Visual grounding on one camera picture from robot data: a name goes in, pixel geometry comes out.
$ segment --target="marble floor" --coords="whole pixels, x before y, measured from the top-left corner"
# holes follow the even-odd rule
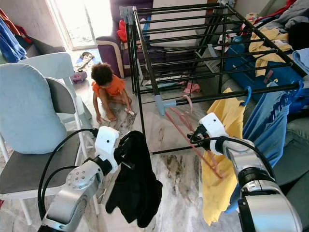
[[[141,130],[140,114],[137,97],[132,94],[130,78],[125,80],[127,92],[132,99],[134,116],[124,111],[124,106],[113,104],[112,109],[118,120],[104,122],[106,125],[119,130],[121,135],[130,130]],[[75,85],[76,93],[80,95],[92,115],[95,111],[92,105],[91,79],[88,77],[84,83]],[[163,98],[181,96],[180,90],[163,93]],[[153,101],[151,94],[142,96],[143,102]],[[209,105],[207,103],[194,104],[194,114],[191,120],[194,125],[197,119],[204,115]],[[188,146],[179,132],[165,117],[160,117],[154,103],[143,105],[146,138],[151,152]],[[91,121],[98,127],[95,117]],[[151,155],[153,171],[163,184],[162,200],[156,216],[147,228],[137,227],[136,222],[128,224],[116,208],[112,214],[107,214],[103,204],[100,204],[100,214],[96,216],[93,203],[87,206],[86,213],[77,229],[78,232],[239,232],[241,231],[237,213],[221,214],[219,221],[208,226],[202,215],[202,185],[200,180],[200,160],[189,150],[183,150],[160,155]],[[0,171],[4,167],[4,160],[0,156]],[[108,175],[104,188],[110,190],[115,175]],[[49,204],[53,196],[47,197]],[[26,205],[30,208],[33,224],[28,226],[22,208],[17,200],[4,201],[0,209],[0,232],[35,232],[40,225],[36,199],[27,199]]]

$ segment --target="purple armchair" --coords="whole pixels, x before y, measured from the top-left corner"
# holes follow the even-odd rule
[[[151,8],[153,0],[110,0],[112,13],[112,33],[110,36],[96,38],[98,50],[103,62],[112,66],[116,75],[121,78],[130,76],[130,63],[128,50],[121,50],[120,40],[117,35],[119,21],[122,19],[119,6],[136,6],[137,8]],[[138,53],[138,58],[143,59],[143,54]]]

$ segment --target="black metal rack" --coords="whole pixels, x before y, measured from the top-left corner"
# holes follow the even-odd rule
[[[179,13],[179,12],[190,12],[190,11],[201,11],[207,10],[211,13],[206,13],[205,15],[197,15],[191,17],[181,17],[181,18],[172,18],[172,19],[159,19],[159,20],[147,20],[147,21],[139,21],[139,17],[142,15],[157,15],[157,14],[171,14],[171,13]],[[142,111],[142,102],[141,102],[141,95],[145,93],[153,93],[154,94],[154,101],[156,106],[161,115],[164,115],[165,109],[175,105],[184,105],[188,104],[186,99],[165,99],[163,100],[160,92],[168,91],[176,88],[180,88],[179,85],[170,86],[170,87],[159,87],[159,84],[165,83],[178,83],[180,81],[194,81],[198,79],[205,79],[205,78],[219,78],[219,88],[218,94],[214,95],[206,95],[203,97],[194,97],[192,98],[192,103],[197,102],[204,102],[204,101],[211,101],[211,100],[218,100],[218,99],[226,99],[226,98],[233,98],[233,97],[241,97],[248,95],[248,91],[234,91],[231,93],[221,93],[222,87],[222,79],[224,74],[229,73],[240,73],[240,72],[247,72],[247,71],[255,71],[261,69],[274,69],[280,68],[285,66],[291,66],[300,76],[304,77],[306,73],[297,66],[285,53],[283,53],[272,41],[270,41],[263,33],[261,33],[257,28],[255,28],[248,20],[246,20],[242,15],[240,15],[236,10],[234,10],[228,4],[222,3],[211,3],[211,4],[198,4],[198,5],[185,5],[185,6],[174,6],[174,7],[159,7],[159,8],[145,8],[145,9],[136,9],[136,7],[121,7],[120,9],[121,15],[124,18],[126,24],[126,35],[128,41],[128,49],[129,49],[129,60],[130,60],[130,67],[131,67],[131,76],[132,76],[132,90],[135,93],[139,100],[139,108],[140,108],[140,119],[141,119],[141,126],[142,132],[145,134],[145,126],[144,126],[144,119],[143,119],[143,111]],[[233,17],[232,21],[228,21],[228,17]],[[148,29],[143,31],[141,29],[141,24],[145,23],[157,23],[157,22],[168,22],[168,21],[180,21],[180,20],[190,20],[190,19],[198,19],[204,18],[205,24],[198,24],[198,25],[189,25],[189,26],[178,26],[178,27],[169,27],[169,28],[159,28],[159,29]],[[209,47],[209,42],[211,41],[212,36],[214,35],[225,35],[230,32],[226,32],[226,26],[228,24],[235,24],[235,23],[244,23],[248,29],[244,30],[237,30],[234,33],[239,32],[246,32],[252,33],[254,32],[260,39],[256,40],[249,40],[245,42],[226,42],[225,36],[223,36],[223,42],[219,44],[212,44],[212,46],[221,46],[221,55],[218,57],[206,57],[201,58],[204,54],[205,50]],[[222,31],[218,32],[217,29],[219,26],[222,26]],[[178,36],[172,38],[165,38],[162,36],[160,39],[145,39],[144,36],[150,34],[162,34],[167,32],[178,32],[178,31],[185,31],[185,30],[196,30],[196,29],[204,29],[203,34],[197,35],[189,35],[189,36]],[[136,41],[137,37],[140,40],[142,53],[144,55],[143,63],[141,60],[137,59],[137,46]],[[160,49],[160,50],[152,50],[148,51],[148,45],[154,43],[164,43],[164,42],[172,42],[172,41],[182,41],[182,40],[191,40],[191,39],[200,39],[199,45],[195,46],[188,46],[188,47],[173,47],[167,49]],[[252,42],[260,42],[264,41],[264,44],[269,47],[270,49],[267,51],[260,51],[260,52],[246,52],[242,54],[235,54],[235,55],[225,55],[225,46],[232,45],[232,44],[248,44]],[[192,51],[192,56],[189,58],[181,58],[175,55],[175,59],[164,60],[160,58],[151,58],[152,54],[164,54],[168,52],[180,52],[180,51]],[[242,57],[242,56],[252,56],[252,55],[260,55],[264,56],[266,54],[275,53],[279,55],[285,63],[280,63],[278,65],[272,66],[265,66],[259,68],[248,68],[245,70],[237,70],[236,68],[225,71],[224,70],[224,61],[227,58],[234,58],[234,57]],[[197,68],[199,67],[206,67],[204,64],[200,64],[203,61],[210,61],[210,60],[219,60],[219,72],[197,72]],[[148,76],[151,81],[151,89],[140,89],[140,81],[139,76]],[[170,77],[167,80],[158,80],[161,77]],[[299,88],[299,83],[294,83],[290,85],[284,86],[277,86],[277,87],[266,87],[261,89],[253,89],[252,94],[262,94],[268,92],[275,92],[275,91],[283,91],[283,90],[290,90],[290,89],[297,89]],[[190,147],[182,147],[182,148],[175,148],[170,150],[164,151],[157,151],[153,154],[160,154],[164,152],[170,151],[177,151],[177,150],[184,150],[189,149]]]

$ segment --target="blue towel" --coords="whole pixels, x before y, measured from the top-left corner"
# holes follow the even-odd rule
[[[292,53],[294,62],[309,74],[309,47]]]
[[[289,97],[285,91],[263,94],[243,130],[243,138],[252,141],[272,167],[283,155],[287,115],[291,104]],[[237,185],[226,213],[236,210],[239,198],[240,187]]]
[[[17,63],[26,58],[25,49],[18,43],[10,29],[0,18],[0,50],[6,60],[10,63]]]

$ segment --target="clothes hanger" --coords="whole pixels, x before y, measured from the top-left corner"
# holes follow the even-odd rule
[[[246,87],[246,90],[248,90],[248,97],[247,97],[247,100],[245,101],[245,102],[241,102],[239,105],[241,105],[241,106],[246,106],[248,103],[249,103],[249,101],[250,101],[250,98],[251,98],[251,94],[252,94],[252,89],[251,89],[251,87],[250,86],[247,86]]]

